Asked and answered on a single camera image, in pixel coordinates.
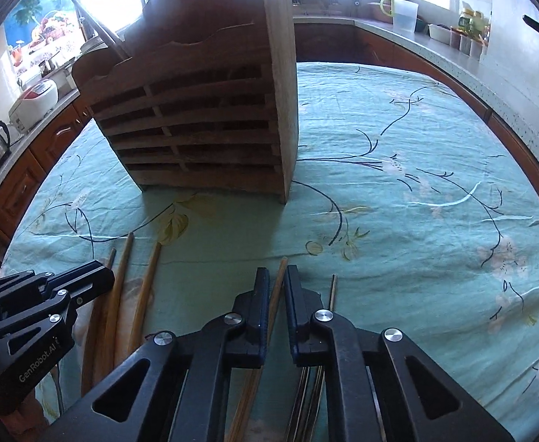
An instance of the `jar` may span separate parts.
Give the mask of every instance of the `jar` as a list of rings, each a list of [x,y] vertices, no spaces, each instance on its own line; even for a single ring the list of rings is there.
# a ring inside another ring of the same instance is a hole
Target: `jar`
[[[459,20],[457,20],[457,28],[465,33],[472,31],[472,20],[474,19],[474,12],[469,8],[464,8],[462,14],[460,14]]]

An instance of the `plastic container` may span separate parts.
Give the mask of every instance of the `plastic container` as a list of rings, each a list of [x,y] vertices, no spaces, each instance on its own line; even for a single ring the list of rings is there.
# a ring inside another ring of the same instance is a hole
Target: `plastic container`
[[[414,33],[415,25],[417,24],[417,9],[419,8],[419,4],[405,0],[390,0],[392,11],[388,13],[384,9],[385,1],[387,0],[380,0],[380,9],[383,14],[392,17],[392,29],[395,31]]]
[[[471,46],[472,46],[472,38],[466,35],[461,35],[460,36],[460,51],[469,56]]]
[[[462,34],[459,31],[454,30],[452,28],[450,32],[450,46],[452,48],[455,48],[456,50],[459,50],[461,41],[462,41]]]
[[[429,25],[429,36],[438,42],[450,44],[451,32],[442,26]]]
[[[470,56],[472,58],[480,60],[481,54],[482,54],[482,43],[477,42],[476,40],[472,40],[472,43],[470,44]]]

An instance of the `wooden slat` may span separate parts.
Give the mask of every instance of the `wooden slat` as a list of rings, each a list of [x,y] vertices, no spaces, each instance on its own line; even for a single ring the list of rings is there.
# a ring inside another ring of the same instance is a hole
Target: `wooden slat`
[[[92,105],[172,76],[271,62],[266,30],[260,27],[250,24],[223,28],[191,45],[168,43],[115,65],[107,76],[92,78],[80,90]]]
[[[230,81],[217,81],[191,87],[173,88],[153,97],[140,97],[124,101],[94,114],[97,120],[120,116],[131,111],[150,108],[152,106],[174,103],[186,99],[231,97],[236,95],[256,95],[273,91],[273,82],[261,78],[235,79]]]
[[[137,184],[161,184],[185,188],[224,188],[254,193],[283,193],[282,175],[264,171],[242,171],[222,168],[209,171],[181,169],[131,169],[130,177]]]
[[[123,164],[179,164],[180,162],[202,162],[209,164],[265,164],[273,166],[281,163],[279,156],[271,154],[247,154],[241,151],[205,151],[199,154],[142,154],[120,156]]]
[[[114,136],[117,134],[141,131],[142,129],[161,128],[163,126],[177,126],[193,123],[215,123],[222,121],[267,121],[274,119],[275,111],[262,105],[252,106],[224,106],[222,108],[204,108],[194,109],[192,111],[183,111],[172,116],[151,116],[141,117],[130,121],[115,123],[105,127],[100,124],[99,127],[105,136]]]
[[[111,143],[114,150],[134,148],[161,148],[192,144],[271,144],[278,143],[279,135],[264,129],[244,129],[243,131],[200,131],[181,136],[141,136]]]

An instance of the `light blue tablecloth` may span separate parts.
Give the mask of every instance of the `light blue tablecloth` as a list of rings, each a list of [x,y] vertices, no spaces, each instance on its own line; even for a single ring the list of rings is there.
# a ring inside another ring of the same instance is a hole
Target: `light blue tablecloth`
[[[167,243],[146,332],[198,330],[279,259],[357,327],[402,329],[518,441],[539,431],[539,199],[497,138],[451,90],[415,73],[352,64],[298,66],[300,148],[290,198],[150,189],[144,193],[90,123],[42,184],[2,272],[63,271],[105,257],[136,231],[129,279]],[[59,206],[72,203],[72,206]],[[79,356],[62,364],[65,404]],[[281,440],[299,370],[283,304],[250,441]],[[240,374],[231,389],[234,407]],[[55,414],[52,381],[40,395]],[[323,407],[316,439],[326,441]]]

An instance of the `kitchen counter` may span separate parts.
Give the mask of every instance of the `kitchen counter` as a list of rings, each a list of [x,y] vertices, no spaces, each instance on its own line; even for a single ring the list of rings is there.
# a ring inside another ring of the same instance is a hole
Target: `kitchen counter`
[[[0,186],[8,172],[14,167],[20,156],[28,149],[32,141],[42,132],[44,128],[74,99],[79,96],[78,90],[73,90],[63,98],[61,98],[56,106],[42,119],[36,126],[34,126],[27,134],[23,135],[21,139],[11,146],[11,155],[0,167]]]
[[[539,161],[539,108],[511,83],[484,65],[424,34],[396,32],[389,23],[339,16],[294,17],[294,23],[351,25],[378,35],[419,55],[450,75],[494,110]]]

